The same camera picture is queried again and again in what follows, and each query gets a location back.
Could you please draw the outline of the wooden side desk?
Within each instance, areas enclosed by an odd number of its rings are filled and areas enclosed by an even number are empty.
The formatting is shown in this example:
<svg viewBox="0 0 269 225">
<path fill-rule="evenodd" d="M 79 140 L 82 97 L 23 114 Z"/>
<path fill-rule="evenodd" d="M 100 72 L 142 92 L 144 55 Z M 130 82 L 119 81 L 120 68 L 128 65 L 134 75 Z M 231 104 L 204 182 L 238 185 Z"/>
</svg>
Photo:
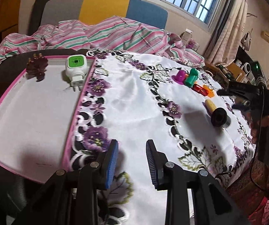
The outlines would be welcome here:
<svg viewBox="0 0 269 225">
<path fill-rule="evenodd" d="M 213 65 L 205 62 L 205 70 L 213 74 L 213 79 L 217 81 L 222 88 L 227 88 L 230 81 L 241 82 L 246 73 L 238 67 L 234 62 L 225 66 L 223 64 Z"/>
</svg>

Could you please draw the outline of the multicolour sofa backrest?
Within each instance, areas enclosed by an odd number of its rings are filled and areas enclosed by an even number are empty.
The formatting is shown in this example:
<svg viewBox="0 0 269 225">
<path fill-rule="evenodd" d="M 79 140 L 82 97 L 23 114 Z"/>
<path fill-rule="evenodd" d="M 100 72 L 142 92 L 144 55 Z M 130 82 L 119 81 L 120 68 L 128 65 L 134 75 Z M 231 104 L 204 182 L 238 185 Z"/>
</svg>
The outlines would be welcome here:
<svg viewBox="0 0 269 225">
<path fill-rule="evenodd" d="M 27 34 L 32 35 L 42 25 L 56 25 L 63 20 L 95 25 L 113 16 L 164 29 L 168 12 L 143 0 L 35 0 Z"/>
</svg>

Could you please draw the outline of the black lens cylinder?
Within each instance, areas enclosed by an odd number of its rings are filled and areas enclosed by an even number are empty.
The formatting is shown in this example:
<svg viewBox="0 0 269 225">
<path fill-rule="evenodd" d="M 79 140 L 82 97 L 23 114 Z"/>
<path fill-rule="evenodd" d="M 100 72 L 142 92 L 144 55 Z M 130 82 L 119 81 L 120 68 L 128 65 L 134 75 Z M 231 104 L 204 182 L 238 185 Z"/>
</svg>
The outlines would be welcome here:
<svg viewBox="0 0 269 225">
<path fill-rule="evenodd" d="M 224 108 L 216 108 L 211 115 L 211 123 L 217 128 L 228 128 L 231 125 L 231 118 Z"/>
</svg>

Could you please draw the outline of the purple perforated plastic toy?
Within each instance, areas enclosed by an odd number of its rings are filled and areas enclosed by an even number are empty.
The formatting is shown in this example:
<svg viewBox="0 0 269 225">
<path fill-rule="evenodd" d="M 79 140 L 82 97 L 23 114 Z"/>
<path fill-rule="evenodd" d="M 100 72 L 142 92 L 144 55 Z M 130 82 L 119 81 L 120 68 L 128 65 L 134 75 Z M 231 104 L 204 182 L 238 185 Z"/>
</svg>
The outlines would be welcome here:
<svg viewBox="0 0 269 225">
<path fill-rule="evenodd" d="M 188 73 L 184 70 L 179 70 L 176 75 L 172 75 L 171 78 L 178 84 L 184 85 L 186 78 L 188 77 Z"/>
</svg>

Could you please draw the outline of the pink rimmed white tray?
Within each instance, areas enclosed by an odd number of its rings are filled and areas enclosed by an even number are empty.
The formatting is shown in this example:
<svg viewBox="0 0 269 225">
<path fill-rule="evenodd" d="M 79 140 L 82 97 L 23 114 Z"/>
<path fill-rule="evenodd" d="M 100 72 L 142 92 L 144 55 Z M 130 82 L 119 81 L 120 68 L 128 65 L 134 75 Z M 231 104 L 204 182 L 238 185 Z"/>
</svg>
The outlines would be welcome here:
<svg viewBox="0 0 269 225">
<path fill-rule="evenodd" d="M 69 167 L 67 137 L 81 96 L 66 78 L 67 57 L 47 59 L 44 80 L 22 72 L 0 98 L 0 166 L 39 183 Z"/>
</svg>

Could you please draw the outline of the red metallic cylinder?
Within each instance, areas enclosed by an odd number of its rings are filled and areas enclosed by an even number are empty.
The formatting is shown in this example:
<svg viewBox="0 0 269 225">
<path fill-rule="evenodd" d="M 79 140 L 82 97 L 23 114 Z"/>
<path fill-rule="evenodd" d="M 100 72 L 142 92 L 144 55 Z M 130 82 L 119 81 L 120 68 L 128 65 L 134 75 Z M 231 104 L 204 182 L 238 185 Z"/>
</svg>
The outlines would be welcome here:
<svg viewBox="0 0 269 225">
<path fill-rule="evenodd" d="M 201 87 L 198 84 L 194 84 L 192 87 L 192 90 L 194 90 L 195 92 L 197 92 L 203 96 L 207 96 L 209 94 L 208 90 L 206 90 L 205 88 Z"/>
</svg>

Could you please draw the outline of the beige floral curtain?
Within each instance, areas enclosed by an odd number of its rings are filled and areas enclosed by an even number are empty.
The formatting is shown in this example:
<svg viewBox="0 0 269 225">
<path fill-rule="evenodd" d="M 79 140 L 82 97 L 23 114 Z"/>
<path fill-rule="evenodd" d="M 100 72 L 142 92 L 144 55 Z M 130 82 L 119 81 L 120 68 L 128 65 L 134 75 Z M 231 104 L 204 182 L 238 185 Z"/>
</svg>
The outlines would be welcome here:
<svg viewBox="0 0 269 225">
<path fill-rule="evenodd" d="M 227 0 L 204 53 L 205 63 L 228 66 L 235 60 L 243 38 L 247 9 L 248 0 Z"/>
</svg>

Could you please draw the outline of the white carton box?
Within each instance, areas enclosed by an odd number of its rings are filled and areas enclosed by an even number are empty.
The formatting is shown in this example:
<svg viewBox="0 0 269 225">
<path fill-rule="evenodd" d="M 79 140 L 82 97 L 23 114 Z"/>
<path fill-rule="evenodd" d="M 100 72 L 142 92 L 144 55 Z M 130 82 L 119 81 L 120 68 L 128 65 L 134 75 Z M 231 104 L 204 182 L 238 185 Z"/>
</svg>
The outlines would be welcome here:
<svg viewBox="0 0 269 225">
<path fill-rule="evenodd" d="M 190 29 L 186 29 L 180 36 L 182 43 L 186 46 L 189 40 L 192 38 L 192 31 Z"/>
</svg>

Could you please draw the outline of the dark maroon hair clip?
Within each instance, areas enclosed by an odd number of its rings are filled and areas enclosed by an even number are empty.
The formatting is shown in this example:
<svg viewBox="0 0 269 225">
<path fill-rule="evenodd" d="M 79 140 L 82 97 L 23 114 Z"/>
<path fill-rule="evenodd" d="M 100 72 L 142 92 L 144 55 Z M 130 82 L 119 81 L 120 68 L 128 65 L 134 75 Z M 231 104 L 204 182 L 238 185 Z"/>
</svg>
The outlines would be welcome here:
<svg viewBox="0 0 269 225">
<path fill-rule="evenodd" d="M 26 64 L 26 72 L 28 78 L 35 77 L 37 82 L 44 80 L 46 68 L 48 66 L 48 59 L 39 53 L 36 55 L 33 54 L 32 58 L 29 58 L 28 63 Z"/>
</svg>

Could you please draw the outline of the white floral tablecloth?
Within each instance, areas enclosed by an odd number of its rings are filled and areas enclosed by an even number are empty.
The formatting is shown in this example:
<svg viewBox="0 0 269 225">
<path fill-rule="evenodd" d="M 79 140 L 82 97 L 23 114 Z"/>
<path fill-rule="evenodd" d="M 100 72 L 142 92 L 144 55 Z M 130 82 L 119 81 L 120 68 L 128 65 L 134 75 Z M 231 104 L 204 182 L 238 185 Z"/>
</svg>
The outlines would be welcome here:
<svg viewBox="0 0 269 225">
<path fill-rule="evenodd" d="M 190 67 L 151 54 L 90 49 L 95 67 L 73 118 L 70 170 L 105 151 L 112 139 L 119 156 L 111 187 L 99 191 L 101 224 L 164 224 L 166 195 L 155 190 L 146 158 L 153 140 L 169 161 L 189 171 L 208 171 L 228 188 L 255 152 L 248 124 L 229 97 L 213 97 L 226 111 L 228 128 L 214 127 L 206 98 L 173 78 Z"/>
</svg>

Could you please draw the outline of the striped pink blanket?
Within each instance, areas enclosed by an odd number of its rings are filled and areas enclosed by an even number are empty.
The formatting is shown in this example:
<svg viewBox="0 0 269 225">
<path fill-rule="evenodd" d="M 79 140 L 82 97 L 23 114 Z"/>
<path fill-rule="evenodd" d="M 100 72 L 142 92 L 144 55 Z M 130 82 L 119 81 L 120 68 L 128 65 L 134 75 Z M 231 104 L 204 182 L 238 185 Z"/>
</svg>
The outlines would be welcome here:
<svg viewBox="0 0 269 225">
<path fill-rule="evenodd" d="M 129 18 L 113 16 L 95 25 L 79 20 L 42 25 L 31 36 L 12 33 L 0 44 L 0 64 L 14 55 L 49 49 L 99 48 L 154 54 L 189 67 L 204 67 L 204 58 L 174 33 Z"/>
</svg>

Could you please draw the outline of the orange plastic scoop toy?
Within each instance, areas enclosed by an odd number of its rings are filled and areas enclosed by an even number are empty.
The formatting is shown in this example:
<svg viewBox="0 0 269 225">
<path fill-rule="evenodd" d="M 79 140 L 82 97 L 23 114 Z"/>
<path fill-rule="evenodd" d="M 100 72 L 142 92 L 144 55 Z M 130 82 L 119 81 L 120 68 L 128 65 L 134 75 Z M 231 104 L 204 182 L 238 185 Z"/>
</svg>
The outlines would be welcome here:
<svg viewBox="0 0 269 225">
<path fill-rule="evenodd" d="M 215 96 L 215 92 L 212 88 L 208 87 L 207 85 L 203 85 L 203 88 L 208 91 L 207 97 L 213 98 Z"/>
</svg>

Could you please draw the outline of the green ridged plastic toy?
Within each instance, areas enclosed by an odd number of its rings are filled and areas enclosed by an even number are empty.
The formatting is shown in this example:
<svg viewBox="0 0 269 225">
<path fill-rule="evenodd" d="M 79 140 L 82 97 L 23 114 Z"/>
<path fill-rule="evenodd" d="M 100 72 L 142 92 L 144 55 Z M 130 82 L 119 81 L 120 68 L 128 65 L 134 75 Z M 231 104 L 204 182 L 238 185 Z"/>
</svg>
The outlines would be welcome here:
<svg viewBox="0 0 269 225">
<path fill-rule="evenodd" d="M 199 77 L 198 70 L 195 68 L 192 68 L 190 70 L 189 75 L 186 77 L 186 79 L 184 81 L 184 85 L 186 85 L 189 88 L 192 88 L 198 77 Z"/>
</svg>

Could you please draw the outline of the white green plug adapter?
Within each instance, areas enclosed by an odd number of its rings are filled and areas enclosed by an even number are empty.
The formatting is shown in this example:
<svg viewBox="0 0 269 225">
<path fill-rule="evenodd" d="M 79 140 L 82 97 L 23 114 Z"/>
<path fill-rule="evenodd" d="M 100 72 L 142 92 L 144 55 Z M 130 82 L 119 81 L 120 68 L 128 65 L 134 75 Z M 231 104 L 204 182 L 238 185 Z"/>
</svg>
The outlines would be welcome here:
<svg viewBox="0 0 269 225">
<path fill-rule="evenodd" d="M 82 54 L 68 56 L 66 59 L 65 72 L 73 90 L 78 88 L 78 90 L 81 91 L 88 73 L 87 58 Z"/>
</svg>

